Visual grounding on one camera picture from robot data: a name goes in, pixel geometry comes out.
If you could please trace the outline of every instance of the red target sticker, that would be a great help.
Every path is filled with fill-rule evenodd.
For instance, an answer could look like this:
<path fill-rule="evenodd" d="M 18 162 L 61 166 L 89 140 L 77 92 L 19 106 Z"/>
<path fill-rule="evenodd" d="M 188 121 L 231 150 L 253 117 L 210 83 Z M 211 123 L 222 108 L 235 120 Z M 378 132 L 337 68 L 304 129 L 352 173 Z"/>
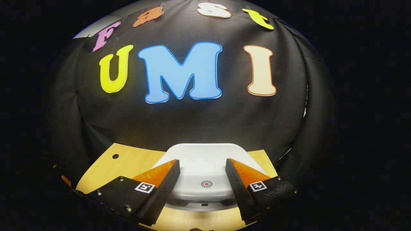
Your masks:
<path fill-rule="evenodd" d="M 203 186 L 205 188 L 208 188 L 211 185 L 212 185 L 211 181 L 208 181 L 208 180 L 201 182 L 201 186 Z"/>

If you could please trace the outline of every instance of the foam letter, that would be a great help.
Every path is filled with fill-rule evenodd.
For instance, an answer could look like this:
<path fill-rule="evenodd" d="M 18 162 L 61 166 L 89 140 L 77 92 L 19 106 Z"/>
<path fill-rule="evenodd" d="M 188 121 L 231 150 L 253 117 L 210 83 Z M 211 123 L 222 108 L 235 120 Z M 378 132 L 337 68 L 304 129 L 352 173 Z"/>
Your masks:
<path fill-rule="evenodd" d="M 262 46 L 245 46 L 244 50 L 250 54 L 253 66 L 253 81 L 248 85 L 248 92 L 253 95 L 274 95 L 277 90 L 271 79 L 272 51 Z"/>
<path fill-rule="evenodd" d="M 264 20 L 268 19 L 262 15 L 260 15 L 258 12 L 254 11 L 254 10 L 250 10 L 250 9 L 243 9 L 243 11 L 247 12 L 250 16 L 251 19 L 254 20 L 254 22 L 256 22 L 258 25 L 263 26 L 265 28 L 271 29 L 273 30 L 274 27 L 270 24 L 267 24 Z"/>
<path fill-rule="evenodd" d="M 223 5 L 203 2 L 199 3 L 198 6 L 200 9 L 197 9 L 197 11 L 202 15 L 215 16 L 221 18 L 231 17 L 231 13 L 227 11 L 228 8 Z"/>
<path fill-rule="evenodd" d="M 111 80 L 109 76 L 110 72 L 110 60 L 113 58 L 113 54 L 109 54 L 100 60 L 100 83 L 102 88 L 107 93 L 113 93 L 120 91 L 127 80 L 128 70 L 128 55 L 133 49 L 133 45 L 128 45 L 117 51 L 118 55 L 118 76 L 116 80 Z"/>
<path fill-rule="evenodd" d="M 163 91 L 163 79 L 174 96 L 182 99 L 191 77 L 194 86 L 189 95 L 193 99 L 214 99 L 221 96 L 217 87 L 217 56 L 222 47 L 212 42 L 194 44 L 180 64 L 173 54 L 163 45 L 150 46 L 138 53 L 144 59 L 147 71 L 149 104 L 166 102 L 170 95 Z"/>
<path fill-rule="evenodd" d="M 144 13 L 142 13 L 138 18 L 137 21 L 134 22 L 133 26 L 139 26 L 147 21 L 153 20 L 157 17 L 159 17 L 160 15 L 162 15 L 164 12 L 162 12 L 161 10 L 163 9 L 163 7 L 156 7 L 153 8 L 151 10 L 148 10 Z"/>
<path fill-rule="evenodd" d="M 120 25 L 120 22 L 116 22 L 115 24 L 99 32 L 99 36 L 97 38 L 96 46 L 93 48 L 93 52 L 102 48 L 106 44 L 106 41 L 104 41 L 104 38 L 108 39 L 113 33 L 114 28 L 118 27 L 119 25 Z"/>

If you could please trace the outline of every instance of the blue letter m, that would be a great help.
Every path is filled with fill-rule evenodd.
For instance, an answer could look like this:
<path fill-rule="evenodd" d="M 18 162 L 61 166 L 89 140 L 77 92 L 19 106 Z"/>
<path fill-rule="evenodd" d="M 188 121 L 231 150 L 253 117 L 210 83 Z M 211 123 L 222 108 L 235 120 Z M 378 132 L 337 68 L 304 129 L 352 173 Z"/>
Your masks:
<path fill-rule="evenodd" d="M 149 104 L 166 102 L 170 95 L 163 91 L 161 79 L 166 82 L 177 99 L 182 99 L 191 77 L 194 87 L 189 95 L 193 99 L 214 99 L 221 96 L 217 87 L 217 56 L 222 47 L 217 43 L 194 44 L 181 65 L 165 46 L 150 46 L 138 53 L 144 59 L 147 72 Z"/>

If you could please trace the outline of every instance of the dark background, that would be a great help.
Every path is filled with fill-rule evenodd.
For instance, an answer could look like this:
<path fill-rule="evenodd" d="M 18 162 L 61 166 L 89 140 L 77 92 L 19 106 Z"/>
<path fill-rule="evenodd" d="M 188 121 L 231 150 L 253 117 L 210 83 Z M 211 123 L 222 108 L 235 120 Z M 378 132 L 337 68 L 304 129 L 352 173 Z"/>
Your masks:
<path fill-rule="evenodd" d="M 4 56 L 11 61 L 4 65 L 4 75 L 11 80 L 4 101 L 12 103 L 7 112 L 17 112 L 17 115 L 10 113 L 9 120 L 3 123 L 4 130 L 12 130 L 6 134 L 12 142 L 4 144 L 5 156 L 10 157 L 10 161 L 5 162 L 4 184 L 10 195 L 3 198 L 11 205 L 11 209 L 6 210 L 11 216 L 6 218 L 5 230 L 138 230 L 83 201 L 62 182 L 51 168 L 53 163 L 46 158 L 47 153 L 43 152 L 44 133 L 39 124 L 47 90 L 47 71 L 55 56 L 89 24 L 132 2 L 1 3 L 8 22 L 3 29 L 7 29 L 6 37 L 11 40 L 3 44 Z M 376 6 L 361 1 L 250 2 L 284 19 L 314 44 L 335 78 L 340 112 L 339 143 L 332 154 L 334 158 L 320 170 L 323 178 L 313 185 L 317 189 L 315 194 L 302 195 L 288 211 L 251 228 L 301 230 L 307 226 L 321 226 L 319 229 L 329 230 L 334 226 L 364 230 L 376 225 L 399 227 L 398 222 L 405 221 L 405 211 L 386 197 L 373 196 L 382 192 L 385 182 L 393 176 L 394 162 L 387 160 L 383 165 L 376 164 L 377 159 L 386 156 L 384 150 L 376 148 L 376 136 L 384 134 L 370 135 L 369 132 L 373 124 L 384 117 L 370 110 L 370 105 L 386 102 L 390 108 L 392 104 L 374 91 L 375 83 L 384 80 L 369 73 L 378 66 L 368 55 L 373 52 L 372 46 L 383 52 L 398 52 L 394 48 L 396 38 L 383 40 L 367 31 L 369 21 L 379 17 L 367 13 Z M 379 24 L 378 32 L 400 21 L 405 7 L 391 5 L 384 10 L 389 11 L 391 17 Z M 395 65 L 396 59 L 398 57 L 386 57 L 386 65 Z M 397 91 L 389 85 L 386 87 L 386 91 Z M 14 120 L 17 125 L 8 122 Z M 404 190 L 396 193 L 396 197 L 405 199 Z"/>

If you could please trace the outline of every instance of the wooden table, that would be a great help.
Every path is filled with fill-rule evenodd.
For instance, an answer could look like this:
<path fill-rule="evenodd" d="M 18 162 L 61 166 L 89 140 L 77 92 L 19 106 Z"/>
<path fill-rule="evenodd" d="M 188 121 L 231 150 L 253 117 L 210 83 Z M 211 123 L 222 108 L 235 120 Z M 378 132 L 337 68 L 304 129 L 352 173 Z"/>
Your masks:
<path fill-rule="evenodd" d="M 270 177 L 277 176 L 270 159 L 264 150 L 248 152 Z M 107 184 L 118 176 L 132 178 L 147 170 L 165 154 L 165 152 L 134 148 L 113 143 L 84 173 L 76 190 L 87 194 Z M 203 231 L 234 231 L 246 225 L 241 220 L 238 208 L 212 211 L 191 212 L 164 207 L 157 223 L 142 226 L 157 231 L 189 231 L 199 228 Z"/>

